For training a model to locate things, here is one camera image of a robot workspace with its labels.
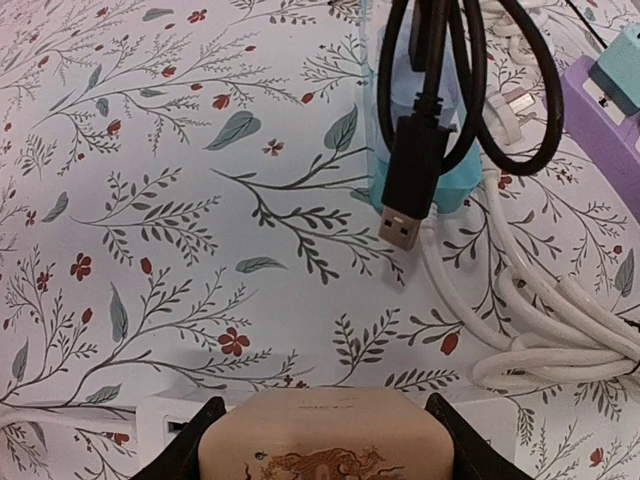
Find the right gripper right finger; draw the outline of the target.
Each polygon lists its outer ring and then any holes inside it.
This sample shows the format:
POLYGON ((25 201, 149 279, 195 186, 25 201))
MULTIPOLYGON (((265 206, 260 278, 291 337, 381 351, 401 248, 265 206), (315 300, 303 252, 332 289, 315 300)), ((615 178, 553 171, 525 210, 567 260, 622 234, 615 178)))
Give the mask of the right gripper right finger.
POLYGON ((530 476, 495 451, 439 393, 425 410, 444 426, 454 447, 454 480, 530 480, 530 476))

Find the purple power strip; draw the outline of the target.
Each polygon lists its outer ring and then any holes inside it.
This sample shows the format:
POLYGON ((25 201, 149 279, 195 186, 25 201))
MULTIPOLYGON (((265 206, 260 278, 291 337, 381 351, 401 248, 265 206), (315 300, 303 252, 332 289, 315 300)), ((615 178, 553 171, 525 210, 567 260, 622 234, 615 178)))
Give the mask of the purple power strip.
POLYGON ((595 60, 579 57, 561 76, 564 128, 639 217, 639 116, 625 115, 589 76, 595 60))

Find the light blue charger plug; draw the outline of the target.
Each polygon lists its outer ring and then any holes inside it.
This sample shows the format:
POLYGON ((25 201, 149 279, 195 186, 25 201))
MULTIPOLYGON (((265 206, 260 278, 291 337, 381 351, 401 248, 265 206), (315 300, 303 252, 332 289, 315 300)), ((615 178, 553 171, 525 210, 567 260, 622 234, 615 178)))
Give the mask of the light blue charger plug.
MULTIPOLYGON (((402 27, 394 57, 390 96, 390 110, 393 125, 397 124, 397 119, 400 116, 410 115, 413 112, 416 95, 420 93, 423 88, 425 74, 423 72, 414 72, 410 65, 408 54, 409 30, 409 26, 402 27)), ((442 99, 442 112, 439 116, 439 124, 442 127, 448 127, 452 130, 447 144, 447 152, 449 152, 459 137, 464 117, 462 113, 464 108, 461 106, 462 98, 457 79, 450 34, 446 35, 438 96, 442 99)), ((375 126, 374 132, 374 152, 377 173, 385 176, 388 170, 390 153, 382 139, 378 125, 375 126)))

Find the beige charger plug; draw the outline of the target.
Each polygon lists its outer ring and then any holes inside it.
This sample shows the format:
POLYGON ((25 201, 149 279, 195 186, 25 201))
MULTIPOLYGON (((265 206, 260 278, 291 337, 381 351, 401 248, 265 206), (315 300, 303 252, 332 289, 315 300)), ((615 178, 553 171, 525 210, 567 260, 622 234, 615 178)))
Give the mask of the beige charger plug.
POLYGON ((454 447, 395 390, 277 389, 210 426, 198 468, 203 479, 450 479, 454 447))

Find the white power strip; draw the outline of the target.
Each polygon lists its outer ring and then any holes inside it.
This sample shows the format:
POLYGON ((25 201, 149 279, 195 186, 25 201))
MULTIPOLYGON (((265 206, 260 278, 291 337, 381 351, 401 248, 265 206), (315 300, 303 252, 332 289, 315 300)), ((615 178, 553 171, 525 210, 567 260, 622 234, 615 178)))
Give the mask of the white power strip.
MULTIPOLYGON (((136 407, 138 453, 150 462, 184 428, 202 406, 219 396, 227 410, 253 393, 241 390, 206 390, 171 387, 144 398, 136 407)), ((502 456, 513 460, 516 453, 518 408, 510 400, 477 387, 448 389, 446 400, 502 456)))

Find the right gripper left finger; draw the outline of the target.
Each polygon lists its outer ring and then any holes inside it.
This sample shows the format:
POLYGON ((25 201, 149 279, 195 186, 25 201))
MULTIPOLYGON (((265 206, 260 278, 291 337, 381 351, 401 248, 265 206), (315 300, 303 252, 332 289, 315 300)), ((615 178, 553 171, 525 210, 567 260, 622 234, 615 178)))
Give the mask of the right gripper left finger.
POLYGON ((199 479, 199 442, 205 431, 225 414, 223 398, 212 397, 177 437, 131 480, 199 479))

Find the teal blue power strip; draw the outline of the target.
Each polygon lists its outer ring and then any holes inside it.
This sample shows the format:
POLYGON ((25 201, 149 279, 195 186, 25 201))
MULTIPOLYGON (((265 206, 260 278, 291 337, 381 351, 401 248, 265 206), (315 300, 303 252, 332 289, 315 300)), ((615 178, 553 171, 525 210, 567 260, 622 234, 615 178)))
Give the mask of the teal blue power strip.
MULTIPOLYGON (((379 126, 376 95, 380 51, 391 5, 390 1, 363 1, 361 3, 362 20, 359 28, 361 44, 364 47, 362 70, 366 78, 363 93, 363 116, 366 142, 369 148, 367 153, 369 203, 378 212, 383 208, 382 193, 387 173, 385 176, 378 174, 376 167, 374 129, 376 125, 379 126)), ((409 26, 411 30, 412 14, 413 8, 409 6, 403 17, 402 27, 409 26)), ((463 100, 461 106, 464 108, 462 111, 464 121, 466 108, 463 100)), ((480 148, 478 144, 474 143, 461 163, 439 178, 434 197, 438 210, 445 214, 455 212, 478 186, 481 179, 480 148)))

